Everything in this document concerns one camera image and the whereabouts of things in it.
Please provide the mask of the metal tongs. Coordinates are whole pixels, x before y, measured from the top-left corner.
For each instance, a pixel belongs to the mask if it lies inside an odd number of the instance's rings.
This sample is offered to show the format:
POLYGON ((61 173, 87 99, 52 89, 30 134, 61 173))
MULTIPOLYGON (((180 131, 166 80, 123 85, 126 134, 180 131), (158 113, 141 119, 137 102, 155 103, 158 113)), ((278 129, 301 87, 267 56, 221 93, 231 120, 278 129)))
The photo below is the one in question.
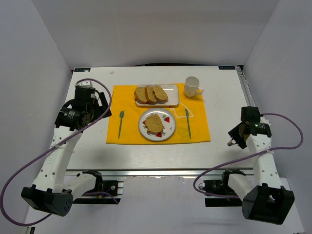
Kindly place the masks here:
POLYGON ((233 145, 236 145, 236 142, 231 139, 228 143, 227 143, 228 146, 233 146, 233 145))

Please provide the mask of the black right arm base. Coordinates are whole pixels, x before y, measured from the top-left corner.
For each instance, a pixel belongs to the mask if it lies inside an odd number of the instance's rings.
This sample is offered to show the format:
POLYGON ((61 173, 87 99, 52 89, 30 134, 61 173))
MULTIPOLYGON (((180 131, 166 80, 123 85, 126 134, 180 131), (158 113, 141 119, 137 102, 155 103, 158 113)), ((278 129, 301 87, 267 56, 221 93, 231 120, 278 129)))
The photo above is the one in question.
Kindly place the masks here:
POLYGON ((253 185, 246 179, 229 179, 227 185, 221 180, 205 180, 198 188, 212 194, 205 197, 206 207, 241 207, 241 199, 253 189, 253 185))

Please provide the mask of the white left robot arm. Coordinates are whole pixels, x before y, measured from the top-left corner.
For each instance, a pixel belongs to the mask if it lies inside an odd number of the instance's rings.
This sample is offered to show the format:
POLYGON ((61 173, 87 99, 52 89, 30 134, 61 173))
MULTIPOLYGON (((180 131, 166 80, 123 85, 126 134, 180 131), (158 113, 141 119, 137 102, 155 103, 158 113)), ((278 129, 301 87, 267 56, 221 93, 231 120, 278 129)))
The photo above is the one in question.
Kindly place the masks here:
POLYGON ((101 173, 83 171, 72 182, 64 183, 64 177, 81 130, 104 113, 104 93, 91 85, 77 86, 75 97, 67 101, 55 121, 52 152, 48 153, 43 166, 31 187, 24 187, 21 197, 35 210, 65 216, 73 202, 85 193, 101 192, 101 173))

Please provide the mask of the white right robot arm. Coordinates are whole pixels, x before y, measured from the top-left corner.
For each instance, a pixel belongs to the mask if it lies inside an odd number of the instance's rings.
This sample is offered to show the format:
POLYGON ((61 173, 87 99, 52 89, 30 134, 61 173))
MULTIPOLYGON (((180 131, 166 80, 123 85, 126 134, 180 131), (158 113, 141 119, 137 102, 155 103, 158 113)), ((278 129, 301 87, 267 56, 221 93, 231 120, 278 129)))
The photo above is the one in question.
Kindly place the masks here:
POLYGON ((242 201, 246 219, 281 225, 294 203, 294 194, 285 189, 277 173, 270 149, 270 126, 257 107, 242 107, 240 120, 228 133, 231 137, 228 146, 237 144, 251 154, 258 154, 253 164, 255 184, 252 185, 243 172, 227 169, 222 174, 222 186, 242 201))

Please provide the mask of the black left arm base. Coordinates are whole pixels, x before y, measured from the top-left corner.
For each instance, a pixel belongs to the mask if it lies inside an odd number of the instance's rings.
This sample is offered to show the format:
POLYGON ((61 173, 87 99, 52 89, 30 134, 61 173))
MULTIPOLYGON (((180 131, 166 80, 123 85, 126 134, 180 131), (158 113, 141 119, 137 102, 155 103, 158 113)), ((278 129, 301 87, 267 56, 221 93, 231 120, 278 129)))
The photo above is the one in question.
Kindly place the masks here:
POLYGON ((117 205, 114 199, 119 203, 123 193, 123 181, 118 180, 104 180, 103 189, 100 194, 92 196, 83 196, 77 198, 74 204, 94 204, 94 205, 117 205))

